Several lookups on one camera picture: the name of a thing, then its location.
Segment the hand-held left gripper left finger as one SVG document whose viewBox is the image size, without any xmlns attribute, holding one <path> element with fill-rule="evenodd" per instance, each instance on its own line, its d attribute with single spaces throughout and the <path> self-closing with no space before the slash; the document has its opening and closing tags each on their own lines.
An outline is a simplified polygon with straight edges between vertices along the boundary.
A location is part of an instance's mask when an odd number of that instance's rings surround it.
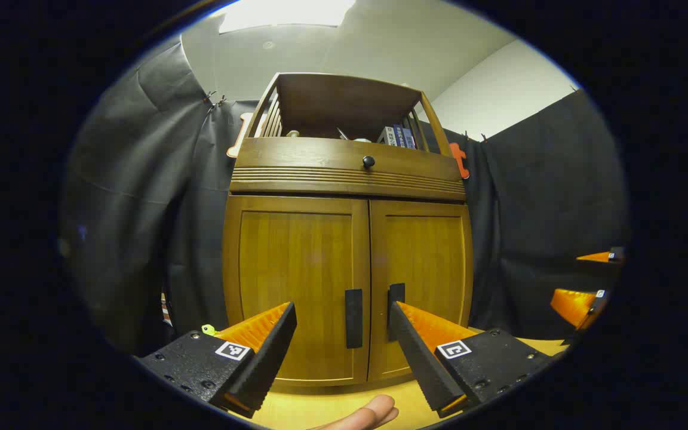
<svg viewBox="0 0 688 430">
<path fill-rule="evenodd" d="M 137 363 L 188 398 L 251 419 L 275 383 L 296 328 L 296 307 L 284 302 L 224 330 L 191 330 Z"/>
</svg>

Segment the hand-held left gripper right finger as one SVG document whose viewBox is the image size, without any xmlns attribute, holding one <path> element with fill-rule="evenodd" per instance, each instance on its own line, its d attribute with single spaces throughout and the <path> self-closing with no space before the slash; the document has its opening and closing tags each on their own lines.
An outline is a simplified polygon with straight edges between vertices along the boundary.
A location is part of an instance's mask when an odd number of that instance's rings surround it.
<svg viewBox="0 0 688 430">
<path fill-rule="evenodd" d="M 500 328 L 475 333 L 400 300 L 390 302 L 388 319 L 429 408 L 440 418 L 497 400 L 564 354 L 537 349 Z"/>
</svg>

